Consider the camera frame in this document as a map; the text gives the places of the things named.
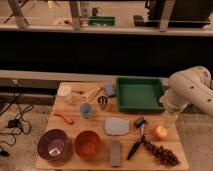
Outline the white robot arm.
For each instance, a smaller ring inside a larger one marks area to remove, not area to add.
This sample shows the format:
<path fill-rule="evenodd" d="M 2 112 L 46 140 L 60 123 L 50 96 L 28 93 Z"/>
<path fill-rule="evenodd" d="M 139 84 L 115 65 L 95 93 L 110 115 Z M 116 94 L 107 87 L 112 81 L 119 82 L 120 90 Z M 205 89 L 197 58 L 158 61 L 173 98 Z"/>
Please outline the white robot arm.
<path fill-rule="evenodd" d="M 168 79 L 169 88 L 159 102 L 165 108 L 164 127 L 172 127 L 178 115 L 193 104 L 205 114 L 213 117 L 212 77 L 208 69 L 195 66 L 173 73 Z"/>

